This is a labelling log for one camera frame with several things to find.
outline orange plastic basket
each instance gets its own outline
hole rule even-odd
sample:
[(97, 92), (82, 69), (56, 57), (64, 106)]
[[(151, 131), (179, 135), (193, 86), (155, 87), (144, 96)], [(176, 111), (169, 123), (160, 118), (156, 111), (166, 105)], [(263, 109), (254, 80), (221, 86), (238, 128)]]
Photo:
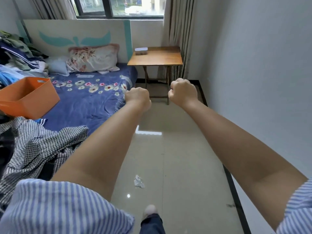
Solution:
[(38, 119), (60, 101), (50, 79), (25, 77), (0, 90), (0, 110), (6, 115)]

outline hand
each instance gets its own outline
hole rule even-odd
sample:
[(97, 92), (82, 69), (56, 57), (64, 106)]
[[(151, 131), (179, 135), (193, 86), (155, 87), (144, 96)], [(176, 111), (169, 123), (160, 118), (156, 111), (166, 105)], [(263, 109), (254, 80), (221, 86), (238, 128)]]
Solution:
[(139, 106), (142, 112), (150, 109), (152, 102), (149, 99), (149, 92), (141, 87), (127, 90), (124, 94), (126, 104)]
[(171, 83), (171, 88), (168, 92), (169, 99), (183, 109), (198, 101), (197, 90), (187, 79), (178, 78)]

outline pillow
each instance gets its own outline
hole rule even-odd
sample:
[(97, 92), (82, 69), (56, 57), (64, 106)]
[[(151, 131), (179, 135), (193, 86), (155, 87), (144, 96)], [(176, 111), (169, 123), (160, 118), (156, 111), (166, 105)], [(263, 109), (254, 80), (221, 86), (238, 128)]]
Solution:
[(68, 57), (49, 57), (45, 59), (46, 63), (49, 66), (49, 74), (60, 74), (64, 76), (69, 76), (69, 72), (67, 69), (66, 61)]
[(72, 47), (68, 49), (70, 58), (67, 64), (75, 71), (116, 71), (119, 44), (98, 47)]

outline tiled floor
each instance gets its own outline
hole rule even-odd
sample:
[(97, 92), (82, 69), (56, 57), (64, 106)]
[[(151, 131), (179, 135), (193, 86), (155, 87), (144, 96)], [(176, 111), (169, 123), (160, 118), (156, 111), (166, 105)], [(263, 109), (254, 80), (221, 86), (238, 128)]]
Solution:
[[(167, 92), (161, 84), (148, 90)], [(243, 233), (236, 208), (227, 206), (233, 198), (221, 162), (189, 115), (166, 102), (153, 99), (142, 117), (139, 131), (162, 134), (133, 136), (112, 203), (135, 216), (134, 233), (148, 204), (157, 206), (166, 233)], [(137, 174), (144, 189), (134, 186)]]

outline headboard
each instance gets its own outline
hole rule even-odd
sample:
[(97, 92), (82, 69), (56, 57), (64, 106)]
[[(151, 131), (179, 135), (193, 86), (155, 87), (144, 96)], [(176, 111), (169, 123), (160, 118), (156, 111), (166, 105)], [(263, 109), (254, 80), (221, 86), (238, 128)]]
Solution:
[(35, 47), (48, 56), (68, 55), (73, 46), (118, 43), (118, 62), (132, 55), (130, 20), (24, 20)]

